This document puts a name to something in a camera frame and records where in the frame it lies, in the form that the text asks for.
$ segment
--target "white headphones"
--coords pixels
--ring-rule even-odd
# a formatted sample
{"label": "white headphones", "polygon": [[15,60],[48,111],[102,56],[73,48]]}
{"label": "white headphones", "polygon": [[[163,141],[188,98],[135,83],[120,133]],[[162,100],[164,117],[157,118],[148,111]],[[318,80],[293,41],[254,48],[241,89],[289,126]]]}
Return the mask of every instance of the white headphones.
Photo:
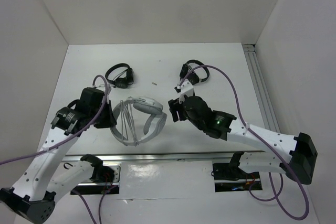
{"label": "white headphones", "polygon": [[[143,128],[143,136],[140,140],[135,133],[134,127],[134,119],[132,114],[132,107],[136,110],[139,110],[143,113],[149,114],[150,117],[147,119],[145,126]],[[137,146],[140,143],[145,143],[151,140],[152,138],[159,135],[162,131],[163,126],[167,119],[167,114],[163,111],[163,105],[152,98],[148,97],[128,97],[125,101],[121,101],[115,108],[113,109],[113,115],[117,120],[119,115],[121,115],[121,128],[122,132],[120,133],[116,127],[111,128],[111,132],[113,136],[122,144],[128,146],[133,145]],[[128,141],[128,134],[126,130],[126,121],[131,129],[133,142],[125,142]],[[123,128],[125,128],[126,137],[123,135]]]}

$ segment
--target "headphones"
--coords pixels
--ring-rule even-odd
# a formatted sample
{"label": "headphones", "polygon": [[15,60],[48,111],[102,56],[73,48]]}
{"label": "headphones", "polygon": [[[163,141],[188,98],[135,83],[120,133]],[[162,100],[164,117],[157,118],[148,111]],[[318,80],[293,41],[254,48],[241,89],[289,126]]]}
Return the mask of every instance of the headphones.
{"label": "headphones", "polygon": [[[180,80],[182,80],[186,75],[187,75],[187,73],[188,72],[190,72],[193,68],[189,65],[189,64],[191,64],[191,63],[195,63],[195,64],[197,64],[197,65],[199,65],[199,66],[201,66],[201,65],[204,65],[202,62],[200,62],[200,61],[198,61],[198,60],[189,60],[189,61],[187,61],[185,64],[183,64],[183,66],[182,66],[182,69],[181,69],[181,72],[180,72]],[[200,77],[198,77],[198,75],[194,72],[194,71],[192,71],[191,72],[191,74],[189,74],[189,76],[188,76],[188,80],[190,81],[190,83],[192,84],[192,85],[195,85],[195,84],[197,84],[197,83],[199,83],[199,82],[205,82],[208,78],[209,78],[209,76],[210,76],[210,72],[209,72],[209,70],[208,70],[208,68],[203,68],[204,70],[205,70],[205,72],[206,72],[206,78],[204,78],[204,79],[201,79]]]}
{"label": "headphones", "polygon": [[[122,67],[125,67],[127,69],[123,70],[120,74],[118,74],[112,80],[108,79],[108,76],[110,75],[110,73]],[[120,64],[113,66],[109,70],[107,70],[107,72],[105,73],[105,79],[107,80],[109,84],[113,85],[114,88],[117,87],[120,89],[126,89],[128,85],[132,85],[134,82],[134,72],[133,72],[133,69],[130,67],[130,65],[126,63],[120,63]]]}
{"label": "headphones", "polygon": [[[135,134],[134,119],[132,115],[131,105],[133,105],[133,107],[136,110],[150,115],[143,128],[144,136],[141,137],[140,140],[138,140],[137,135]],[[111,128],[112,135],[125,146],[128,145],[137,146],[140,143],[148,142],[149,140],[159,135],[159,133],[162,131],[165,125],[167,114],[164,113],[162,110],[163,105],[152,98],[128,97],[125,101],[121,101],[117,106],[115,106],[115,108],[113,109],[113,115],[117,120],[119,115],[121,114],[122,130],[123,128],[126,128],[126,125],[123,126],[124,121],[128,122],[131,131],[134,130],[134,132],[132,132],[133,142],[125,142],[125,140],[126,141],[129,140],[127,133],[126,137],[124,137],[123,132],[120,133],[116,127]]]}

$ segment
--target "black headphones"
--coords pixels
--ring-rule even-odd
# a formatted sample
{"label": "black headphones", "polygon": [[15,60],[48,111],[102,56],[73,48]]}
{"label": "black headphones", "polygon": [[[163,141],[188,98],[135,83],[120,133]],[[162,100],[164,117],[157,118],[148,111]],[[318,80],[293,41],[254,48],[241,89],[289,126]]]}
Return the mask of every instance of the black headphones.
{"label": "black headphones", "polygon": [[[112,80],[108,79],[108,76],[110,75],[110,73],[122,67],[125,67],[127,69],[123,70],[120,74],[118,74]],[[117,87],[120,89],[126,89],[128,85],[132,85],[134,82],[134,72],[133,72],[133,69],[130,67],[130,65],[126,63],[120,63],[120,64],[113,66],[109,70],[107,70],[107,72],[105,73],[105,79],[107,80],[109,84],[112,84],[114,88]]]}
{"label": "black headphones", "polygon": [[[181,72],[180,72],[180,80],[182,80],[182,79],[187,75],[187,73],[190,72],[190,71],[193,69],[193,68],[189,65],[189,64],[191,64],[191,63],[195,63],[195,64],[197,64],[197,65],[199,65],[199,66],[204,65],[204,64],[201,63],[199,60],[189,60],[189,61],[187,61],[187,62],[186,62],[185,64],[183,64],[183,66],[182,66],[182,69],[181,69]],[[188,80],[190,81],[190,83],[191,83],[192,85],[195,85],[195,84],[197,84],[197,83],[199,83],[199,82],[205,82],[205,81],[209,78],[209,76],[210,76],[210,72],[209,72],[208,68],[204,67],[203,69],[204,69],[205,72],[206,72],[206,78],[204,78],[204,79],[201,79],[200,77],[198,77],[198,75],[197,75],[194,71],[192,71],[191,74],[189,74],[189,76],[188,76]]]}

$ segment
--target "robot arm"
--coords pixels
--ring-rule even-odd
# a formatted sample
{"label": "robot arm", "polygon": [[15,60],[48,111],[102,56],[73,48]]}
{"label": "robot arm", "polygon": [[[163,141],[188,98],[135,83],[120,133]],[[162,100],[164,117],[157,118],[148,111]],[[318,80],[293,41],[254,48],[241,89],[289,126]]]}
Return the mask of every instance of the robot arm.
{"label": "robot arm", "polygon": [[231,169],[235,170],[233,174],[275,172],[286,174],[292,179],[281,160],[248,131],[247,128],[250,128],[285,159],[302,184],[311,184],[317,151],[309,135],[300,133],[296,137],[272,132],[248,123],[244,126],[234,115],[211,110],[202,98],[195,96],[194,88],[188,80],[181,85],[180,97],[169,101],[169,107],[174,122],[189,120],[210,137],[247,144],[265,152],[235,153],[230,162]]}
{"label": "robot arm", "polygon": [[[62,143],[66,136],[74,136],[82,130],[97,114],[102,105],[104,92],[96,88],[85,88],[79,100],[59,110],[51,123],[49,134],[41,151]],[[117,124],[110,101],[94,122],[96,128],[110,128]],[[51,179],[57,167],[76,143],[78,136],[53,150],[34,158],[22,177],[11,187],[0,190],[0,201],[12,211],[35,224],[44,223],[52,214],[55,204],[79,183],[90,179],[104,182],[105,176],[114,177],[114,171],[103,166],[102,160],[92,155],[85,155],[71,169]]]}

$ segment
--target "white cord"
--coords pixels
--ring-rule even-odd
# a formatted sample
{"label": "white cord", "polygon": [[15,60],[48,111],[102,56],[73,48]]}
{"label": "white cord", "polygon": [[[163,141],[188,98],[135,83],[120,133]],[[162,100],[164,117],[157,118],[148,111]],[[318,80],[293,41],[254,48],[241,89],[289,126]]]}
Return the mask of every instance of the white cord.
{"label": "white cord", "polygon": [[124,101],[120,101],[120,116],[121,116],[121,141],[124,145],[128,145],[127,142],[124,141],[124,139],[129,140],[128,132],[127,132],[127,125],[128,128],[130,128],[131,131],[131,137],[133,138],[133,142],[135,146],[139,144],[138,137],[135,132],[135,123],[132,113],[132,105],[127,104],[125,105]]}

